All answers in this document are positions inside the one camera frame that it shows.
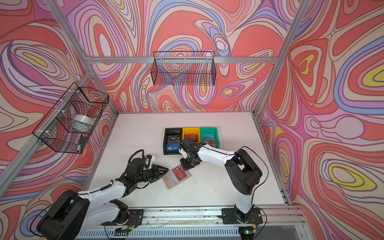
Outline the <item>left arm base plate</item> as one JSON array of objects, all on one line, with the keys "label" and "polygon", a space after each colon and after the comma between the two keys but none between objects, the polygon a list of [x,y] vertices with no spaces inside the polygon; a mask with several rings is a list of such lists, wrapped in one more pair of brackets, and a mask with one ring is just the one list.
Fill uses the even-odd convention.
[{"label": "left arm base plate", "polygon": [[102,226],[128,226],[138,227],[143,222],[143,209],[126,210],[122,214],[119,213],[117,219],[111,222],[104,222]]}]

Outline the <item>tan leather card holder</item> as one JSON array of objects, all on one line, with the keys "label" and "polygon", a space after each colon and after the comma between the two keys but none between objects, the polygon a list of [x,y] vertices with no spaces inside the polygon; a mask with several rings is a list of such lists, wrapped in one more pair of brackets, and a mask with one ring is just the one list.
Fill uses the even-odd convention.
[{"label": "tan leather card holder", "polygon": [[171,189],[191,177],[189,171],[185,171],[181,165],[178,165],[171,170],[169,170],[163,177],[167,189]]}]

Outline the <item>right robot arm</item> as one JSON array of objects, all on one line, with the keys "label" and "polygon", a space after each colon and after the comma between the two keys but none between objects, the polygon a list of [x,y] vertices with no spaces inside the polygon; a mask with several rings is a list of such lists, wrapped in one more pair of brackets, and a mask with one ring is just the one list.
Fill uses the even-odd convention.
[{"label": "right robot arm", "polygon": [[180,143],[179,153],[183,156],[180,162],[184,171],[196,167],[201,162],[224,168],[238,191],[235,210],[243,215],[251,212],[254,191],[260,183],[263,173],[246,150],[224,151],[207,143],[196,144],[186,138]]}]

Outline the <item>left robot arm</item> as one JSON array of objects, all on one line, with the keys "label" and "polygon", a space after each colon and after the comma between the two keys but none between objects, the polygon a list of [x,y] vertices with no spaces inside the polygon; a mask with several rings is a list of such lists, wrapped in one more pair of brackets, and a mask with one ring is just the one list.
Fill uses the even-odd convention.
[{"label": "left robot arm", "polygon": [[140,221],[121,201],[139,188],[140,183],[152,184],[169,171],[153,163],[154,156],[144,150],[134,152],[123,173],[106,186],[93,190],[65,191],[59,199],[39,213],[42,218],[33,234],[47,240],[73,240],[79,233],[105,223],[126,225],[133,220],[132,228]]}]

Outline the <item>red credit card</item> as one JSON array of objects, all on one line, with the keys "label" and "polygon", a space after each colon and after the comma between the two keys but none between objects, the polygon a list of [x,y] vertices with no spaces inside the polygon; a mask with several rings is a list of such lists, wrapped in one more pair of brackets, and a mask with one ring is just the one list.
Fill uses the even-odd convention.
[{"label": "red credit card", "polygon": [[187,173],[184,171],[184,169],[182,168],[182,166],[177,166],[173,169],[173,173],[175,174],[177,180],[179,182],[181,182],[182,180],[184,180],[185,178],[188,177]]}]

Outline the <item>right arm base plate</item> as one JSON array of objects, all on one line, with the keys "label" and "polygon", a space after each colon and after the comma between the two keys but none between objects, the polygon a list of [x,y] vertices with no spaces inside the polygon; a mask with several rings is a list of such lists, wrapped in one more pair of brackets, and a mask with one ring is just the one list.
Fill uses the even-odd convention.
[{"label": "right arm base plate", "polygon": [[223,208],[222,214],[218,216],[225,225],[235,224],[253,224],[258,226],[262,224],[263,218],[260,208],[251,207],[247,213],[241,212],[238,208]]}]

